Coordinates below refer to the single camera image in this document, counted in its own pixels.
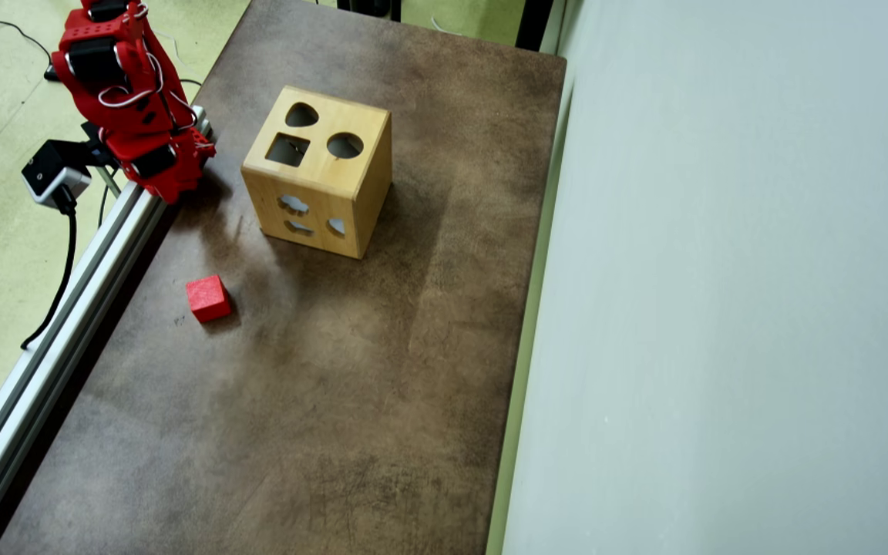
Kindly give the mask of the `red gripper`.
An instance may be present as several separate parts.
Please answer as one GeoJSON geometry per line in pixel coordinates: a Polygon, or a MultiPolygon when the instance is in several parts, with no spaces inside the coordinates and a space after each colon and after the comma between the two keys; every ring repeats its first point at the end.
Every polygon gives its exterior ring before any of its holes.
{"type": "Polygon", "coordinates": [[[146,134],[101,129],[101,141],[128,179],[167,204],[197,188],[202,165],[216,154],[215,145],[194,127],[146,134]]]}

